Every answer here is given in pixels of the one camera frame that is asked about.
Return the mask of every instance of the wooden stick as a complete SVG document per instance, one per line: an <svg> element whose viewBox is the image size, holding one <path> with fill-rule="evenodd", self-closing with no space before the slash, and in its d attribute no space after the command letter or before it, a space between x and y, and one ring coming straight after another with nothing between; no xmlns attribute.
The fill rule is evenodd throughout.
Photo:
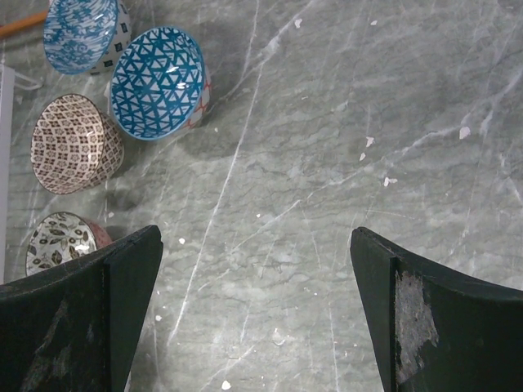
<svg viewBox="0 0 523 392"><path fill-rule="evenodd" d="M16 22L6 24L5 26L0 27L0 38L8 37L19 31L28 29L36 25L40 25L47 18L47 11L42 11L38 14L34 14L29 18L18 20Z"/></svg>

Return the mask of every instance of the textured black surface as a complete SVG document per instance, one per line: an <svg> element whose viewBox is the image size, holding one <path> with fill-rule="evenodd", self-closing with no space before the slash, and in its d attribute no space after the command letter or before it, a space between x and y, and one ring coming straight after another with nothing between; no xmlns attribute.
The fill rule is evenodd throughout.
<svg viewBox="0 0 523 392"><path fill-rule="evenodd" d="M0 286L0 391L123 391L162 251L149 226Z"/></svg>
<svg viewBox="0 0 523 392"><path fill-rule="evenodd" d="M523 292L461 274L366 228L353 232L351 259L385 391L523 390ZM421 298L402 298L398 308L401 291L416 288Z"/></svg>

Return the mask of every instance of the brown patterned bowl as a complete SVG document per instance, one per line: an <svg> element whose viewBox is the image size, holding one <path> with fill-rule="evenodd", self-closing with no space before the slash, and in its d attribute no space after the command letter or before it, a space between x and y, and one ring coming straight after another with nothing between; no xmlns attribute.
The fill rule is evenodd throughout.
<svg viewBox="0 0 523 392"><path fill-rule="evenodd" d="M123 142L116 124L85 96L61 96L40 114L31 163L48 191L72 194L99 185L122 161Z"/></svg>
<svg viewBox="0 0 523 392"><path fill-rule="evenodd" d="M36 228L27 247L28 276L106 247L113 240L96 223L71 212L51 214Z"/></svg>

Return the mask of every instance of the ceramic bowl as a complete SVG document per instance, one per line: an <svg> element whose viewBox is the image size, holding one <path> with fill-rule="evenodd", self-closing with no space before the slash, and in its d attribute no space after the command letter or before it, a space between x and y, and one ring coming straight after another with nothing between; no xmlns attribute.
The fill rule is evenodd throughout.
<svg viewBox="0 0 523 392"><path fill-rule="evenodd" d="M34 174L54 194L99 185L122 161L123 141L115 123L85 96L68 94L52 101L34 127Z"/></svg>
<svg viewBox="0 0 523 392"><path fill-rule="evenodd" d="M43 28L51 65L68 75L111 70L131 40L131 21L120 0L54 0Z"/></svg>
<svg viewBox="0 0 523 392"><path fill-rule="evenodd" d="M198 43L180 29L159 27L136 38L120 57L110 102L126 133L157 140L181 136L196 125L207 108L210 86Z"/></svg>
<svg viewBox="0 0 523 392"><path fill-rule="evenodd" d="M96 223L71 212L51 214L36 228L25 257L28 276L71 261L112 243Z"/></svg>

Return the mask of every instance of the marble surface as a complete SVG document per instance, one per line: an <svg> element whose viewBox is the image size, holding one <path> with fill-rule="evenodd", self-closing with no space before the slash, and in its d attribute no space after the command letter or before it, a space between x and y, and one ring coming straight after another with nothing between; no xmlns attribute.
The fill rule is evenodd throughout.
<svg viewBox="0 0 523 392"><path fill-rule="evenodd" d="M115 237L148 224L165 253L131 391L380 391L348 245L365 225L441 264L523 289L523 6L517 0L127 0L133 31L201 43L212 110L178 141L126 140L106 184L53 196L34 123L110 76L61 76L41 29L0 43L45 78L16 93L7 271L46 215ZM0 24L45 8L2 2Z"/></svg>

